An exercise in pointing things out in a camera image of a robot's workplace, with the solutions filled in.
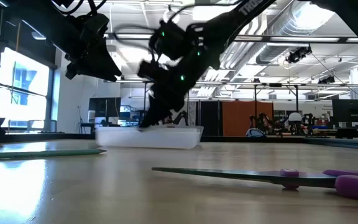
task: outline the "orange panel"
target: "orange panel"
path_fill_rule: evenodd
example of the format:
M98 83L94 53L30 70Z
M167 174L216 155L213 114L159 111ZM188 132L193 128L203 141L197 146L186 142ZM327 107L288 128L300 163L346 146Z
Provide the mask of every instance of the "orange panel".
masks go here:
M257 102L257 114L265 113L270 120L273 120L273 103Z
M249 126L249 116L255 113L253 101L223 102L223 135L245 136Z

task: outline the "scissors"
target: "scissors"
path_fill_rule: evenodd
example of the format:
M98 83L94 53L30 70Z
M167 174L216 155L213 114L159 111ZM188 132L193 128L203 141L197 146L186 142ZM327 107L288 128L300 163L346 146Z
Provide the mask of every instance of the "scissors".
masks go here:
M214 170L153 167L152 170L179 174L202 175L228 179L252 180L281 184L286 189L299 186L336 189L339 195L358 199L358 171L326 170L323 173L282 169L273 171Z

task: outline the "computer monitor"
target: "computer monitor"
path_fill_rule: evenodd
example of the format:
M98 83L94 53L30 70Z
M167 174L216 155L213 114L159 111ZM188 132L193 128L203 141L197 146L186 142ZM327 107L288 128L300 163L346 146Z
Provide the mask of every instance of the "computer monitor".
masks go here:
M95 112L95 117L119 117L121 98L90 98L89 110Z
M333 100L334 121L358 122L358 100Z

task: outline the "clear plastic bin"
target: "clear plastic bin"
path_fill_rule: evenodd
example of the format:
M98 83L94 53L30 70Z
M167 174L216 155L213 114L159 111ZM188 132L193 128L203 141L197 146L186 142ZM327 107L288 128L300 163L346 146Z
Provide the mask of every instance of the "clear plastic bin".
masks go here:
M100 127L96 130L96 142L105 147L152 147L192 149L200 143L204 127L165 126L137 128Z

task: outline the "table surface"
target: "table surface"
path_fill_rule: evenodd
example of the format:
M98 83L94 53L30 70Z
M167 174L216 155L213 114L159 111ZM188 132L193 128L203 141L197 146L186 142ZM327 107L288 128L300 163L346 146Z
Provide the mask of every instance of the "table surface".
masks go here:
M94 141L0 146L96 149ZM0 223L358 223L358 200L333 189L151 171L151 167L321 172L358 170L358 149L202 143L190 150L109 148L93 156L0 161Z

